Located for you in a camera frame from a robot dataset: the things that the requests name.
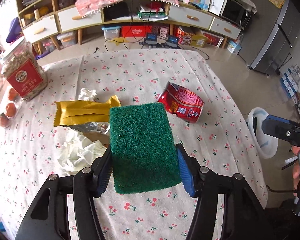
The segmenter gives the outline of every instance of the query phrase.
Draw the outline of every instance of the white bucket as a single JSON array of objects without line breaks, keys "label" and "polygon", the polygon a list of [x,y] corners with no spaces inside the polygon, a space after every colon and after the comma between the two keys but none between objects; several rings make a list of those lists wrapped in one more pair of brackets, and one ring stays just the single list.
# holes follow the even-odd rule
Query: white bucket
[{"label": "white bucket", "polygon": [[[256,107],[251,110],[251,112],[248,115],[248,118],[246,119],[257,152],[259,156],[263,159],[272,158],[278,149],[278,138],[264,134],[261,128],[262,121],[265,120],[268,115],[269,114],[266,110],[262,109],[261,107]],[[253,130],[253,117],[257,118],[256,135],[254,134]]]}]

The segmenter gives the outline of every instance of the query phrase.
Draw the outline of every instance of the cherry print tablecloth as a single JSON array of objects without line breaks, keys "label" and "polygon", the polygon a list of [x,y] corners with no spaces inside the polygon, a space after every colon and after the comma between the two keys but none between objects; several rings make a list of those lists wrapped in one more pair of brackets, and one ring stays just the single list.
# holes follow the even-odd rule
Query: cherry print tablecloth
[{"label": "cherry print tablecloth", "polygon": [[[182,143],[202,166],[219,174],[243,174],[266,206],[267,191],[248,127],[231,95],[197,52],[140,49],[96,53],[45,69],[47,88],[23,103],[10,128],[0,129],[0,215],[11,239],[47,176],[66,175],[57,158],[67,129],[53,127],[54,102],[75,100],[81,88],[96,89],[100,102],[116,94],[122,105],[155,102],[167,81],[196,92],[205,102],[197,123],[168,114],[175,143]],[[70,233],[72,239],[78,239],[72,197],[68,200]],[[186,237],[196,199],[185,192],[182,183],[160,191],[119,195],[111,177],[95,206],[106,239],[170,240]],[[213,240],[220,238],[222,218],[220,197]]]}]

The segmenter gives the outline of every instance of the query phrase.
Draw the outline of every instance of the human hand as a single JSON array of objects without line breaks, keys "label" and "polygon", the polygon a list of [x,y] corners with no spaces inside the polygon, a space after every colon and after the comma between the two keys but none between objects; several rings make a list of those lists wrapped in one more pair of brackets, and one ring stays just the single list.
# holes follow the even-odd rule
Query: human hand
[{"label": "human hand", "polygon": [[[291,146],[292,152],[297,155],[300,151],[300,147],[297,146]],[[297,161],[292,168],[292,178],[293,178],[293,187],[296,190],[298,183],[300,181],[300,163]]]}]

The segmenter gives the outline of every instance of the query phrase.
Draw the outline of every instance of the orange fruit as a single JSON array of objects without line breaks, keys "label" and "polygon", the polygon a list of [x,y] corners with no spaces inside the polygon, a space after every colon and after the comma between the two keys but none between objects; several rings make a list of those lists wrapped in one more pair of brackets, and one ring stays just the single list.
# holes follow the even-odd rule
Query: orange fruit
[{"label": "orange fruit", "polygon": [[16,114],[16,105],[14,103],[8,103],[6,106],[7,117],[13,117]]},{"label": "orange fruit", "polygon": [[1,127],[7,127],[9,125],[9,122],[10,122],[10,120],[4,113],[0,114],[0,126]]},{"label": "orange fruit", "polygon": [[14,88],[10,88],[8,92],[8,100],[13,101],[17,95],[17,91]]}]

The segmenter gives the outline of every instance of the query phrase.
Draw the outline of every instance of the green scouring pad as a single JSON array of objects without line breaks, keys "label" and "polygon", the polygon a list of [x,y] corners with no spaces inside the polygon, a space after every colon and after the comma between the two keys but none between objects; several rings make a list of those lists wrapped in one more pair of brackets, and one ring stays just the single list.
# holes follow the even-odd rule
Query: green scouring pad
[{"label": "green scouring pad", "polygon": [[178,157],[163,104],[110,109],[114,187],[130,194],[181,182]]}]

